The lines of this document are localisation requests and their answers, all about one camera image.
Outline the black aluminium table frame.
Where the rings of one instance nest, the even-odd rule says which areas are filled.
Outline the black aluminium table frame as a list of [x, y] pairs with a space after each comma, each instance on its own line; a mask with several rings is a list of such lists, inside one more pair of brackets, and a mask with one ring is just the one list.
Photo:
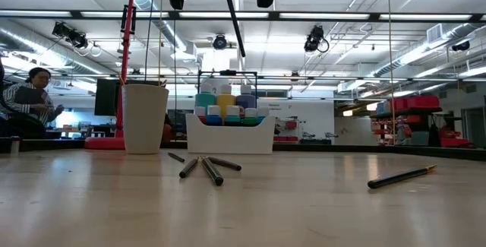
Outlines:
[[[35, 150], [64, 150], [84, 148], [84, 140], [62, 139], [19, 139], [20, 151]], [[442, 148], [442, 147], [413, 147], [413, 146], [360, 146], [360, 145], [321, 145], [321, 144], [274, 144], [274, 151], [299, 152], [340, 152], [367, 154], [409, 154], [424, 157], [439, 157], [456, 160], [472, 160], [486, 162], [486, 150]]]

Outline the large yellow paint bottle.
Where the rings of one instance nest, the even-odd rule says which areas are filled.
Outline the large yellow paint bottle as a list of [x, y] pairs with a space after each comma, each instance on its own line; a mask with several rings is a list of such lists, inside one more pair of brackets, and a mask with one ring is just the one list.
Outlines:
[[216, 96], [216, 104], [220, 107], [222, 119], [226, 117], [227, 106], [234, 106], [236, 104], [236, 97], [232, 95], [232, 87], [230, 84], [223, 84], [219, 93]]

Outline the red wall bins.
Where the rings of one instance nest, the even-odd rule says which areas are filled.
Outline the red wall bins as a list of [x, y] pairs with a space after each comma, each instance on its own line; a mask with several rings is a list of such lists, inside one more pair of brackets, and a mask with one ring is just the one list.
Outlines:
[[299, 142], [299, 129], [297, 120], [277, 119], [274, 128], [274, 143], [293, 143]]

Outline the small green paint bottle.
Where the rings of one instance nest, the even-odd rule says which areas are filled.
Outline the small green paint bottle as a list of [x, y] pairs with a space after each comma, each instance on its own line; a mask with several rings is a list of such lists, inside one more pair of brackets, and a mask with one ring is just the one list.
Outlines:
[[242, 120], [242, 123], [245, 126], [255, 126], [258, 124], [257, 118], [257, 109], [256, 108], [246, 108], [245, 109], [245, 117]]

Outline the large purple paint bottle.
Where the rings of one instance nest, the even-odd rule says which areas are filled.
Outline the large purple paint bottle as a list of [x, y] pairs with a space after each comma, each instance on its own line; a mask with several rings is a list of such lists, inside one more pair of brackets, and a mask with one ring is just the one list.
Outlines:
[[240, 86], [240, 94], [236, 97], [236, 104], [244, 109], [257, 107], [257, 99], [251, 93], [251, 85], [243, 84]]

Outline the white plastic bin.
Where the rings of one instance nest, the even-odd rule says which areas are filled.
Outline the white plastic bin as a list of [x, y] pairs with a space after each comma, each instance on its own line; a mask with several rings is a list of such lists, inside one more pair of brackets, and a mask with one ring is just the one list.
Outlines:
[[208, 126], [186, 115], [188, 152], [193, 154], [271, 154], [276, 117], [254, 127]]

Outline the person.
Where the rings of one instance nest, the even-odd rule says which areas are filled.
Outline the person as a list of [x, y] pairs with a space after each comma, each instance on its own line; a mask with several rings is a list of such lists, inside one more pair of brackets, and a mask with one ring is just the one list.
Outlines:
[[65, 110], [63, 105], [56, 106], [46, 91], [50, 79], [48, 70], [32, 68], [25, 82], [12, 84], [2, 91], [0, 137], [48, 138], [46, 126]]

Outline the large turquoise paint bottle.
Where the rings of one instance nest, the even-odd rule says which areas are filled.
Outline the large turquoise paint bottle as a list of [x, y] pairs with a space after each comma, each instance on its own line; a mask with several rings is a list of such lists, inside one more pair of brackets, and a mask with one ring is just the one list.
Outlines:
[[195, 96], [195, 106], [208, 107], [209, 105], [216, 105], [216, 96], [212, 89], [211, 84], [201, 84], [200, 92]]

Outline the beige plastic cup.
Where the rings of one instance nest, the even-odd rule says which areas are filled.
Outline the beige plastic cup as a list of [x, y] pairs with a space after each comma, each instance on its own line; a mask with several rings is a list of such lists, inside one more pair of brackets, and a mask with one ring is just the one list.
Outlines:
[[121, 95], [126, 152], [159, 153], [169, 91], [149, 84], [126, 84], [121, 89]]

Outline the shelf with red bins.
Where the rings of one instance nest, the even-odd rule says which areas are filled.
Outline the shelf with red bins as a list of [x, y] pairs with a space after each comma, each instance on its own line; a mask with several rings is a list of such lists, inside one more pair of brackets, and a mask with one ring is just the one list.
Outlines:
[[377, 104], [371, 131], [382, 146], [473, 148], [456, 130], [460, 119], [444, 112], [437, 96], [399, 97]]

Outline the black monitor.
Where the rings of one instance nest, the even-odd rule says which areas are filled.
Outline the black monitor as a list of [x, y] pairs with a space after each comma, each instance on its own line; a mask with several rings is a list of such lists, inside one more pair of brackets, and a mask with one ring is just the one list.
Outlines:
[[119, 80], [98, 79], [96, 82], [95, 116], [115, 116], [118, 111]]

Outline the small teal paint bottle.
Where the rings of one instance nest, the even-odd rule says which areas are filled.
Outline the small teal paint bottle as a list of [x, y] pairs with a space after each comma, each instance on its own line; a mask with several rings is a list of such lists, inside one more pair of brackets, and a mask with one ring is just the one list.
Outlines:
[[240, 119], [240, 107], [230, 106], [226, 107], [226, 115], [224, 118], [224, 126], [239, 126], [241, 123]]

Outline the red desk lamp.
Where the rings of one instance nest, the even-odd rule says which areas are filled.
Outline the red desk lamp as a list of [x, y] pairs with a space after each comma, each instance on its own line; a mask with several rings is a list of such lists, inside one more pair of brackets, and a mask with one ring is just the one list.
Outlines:
[[[125, 9], [126, 12], [121, 16], [122, 18], [122, 29], [124, 31], [122, 38], [123, 52], [122, 52], [122, 65], [121, 65], [121, 76], [127, 79], [128, 74], [128, 56], [130, 48], [130, 39], [132, 35], [132, 27], [135, 23], [136, 8], [134, 7], [134, 0], [128, 0], [128, 6]], [[123, 98], [122, 98], [122, 88], [124, 85], [120, 85], [119, 97], [118, 97], [118, 111], [116, 113], [115, 122], [115, 137], [89, 137], [86, 138], [84, 142], [84, 147], [86, 149], [108, 149], [108, 150], [124, 150], [124, 131], [123, 131]]]

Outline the overhead bar with light strips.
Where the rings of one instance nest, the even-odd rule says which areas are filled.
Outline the overhead bar with light strips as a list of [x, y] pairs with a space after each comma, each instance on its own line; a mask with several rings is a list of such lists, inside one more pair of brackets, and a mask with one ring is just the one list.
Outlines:
[[[32, 19], [119, 20], [123, 11], [54, 11], [0, 9], [0, 17]], [[141, 20], [162, 18], [171, 21], [229, 21], [228, 11], [137, 11]], [[486, 14], [425, 14], [425, 13], [358, 13], [358, 12], [297, 12], [297, 11], [236, 11], [238, 21], [336, 21], [381, 23], [486, 23]]]

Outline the silver ventilation duct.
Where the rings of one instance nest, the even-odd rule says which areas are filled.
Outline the silver ventilation duct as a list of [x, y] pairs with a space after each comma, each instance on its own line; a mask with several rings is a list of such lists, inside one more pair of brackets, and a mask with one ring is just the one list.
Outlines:
[[0, 19], [1, 46], [6, 46], [7, 51], [30, 53], [34, 59], [55, 68], [73, 65], [94, 74], [115, 73], [112, 69], [81, 56], [60, 42], [49, 40], [33, 30], [7, 19]]
[[438, 49], [468, 41], [477, 31], [485, 27], [486, 24], [481, 23], [436, 24], [426, 31], [425, 38], [393, 53], [391, 58], [376, 65], [367, 76], [380, 78], [394, 69], [424, 58]]

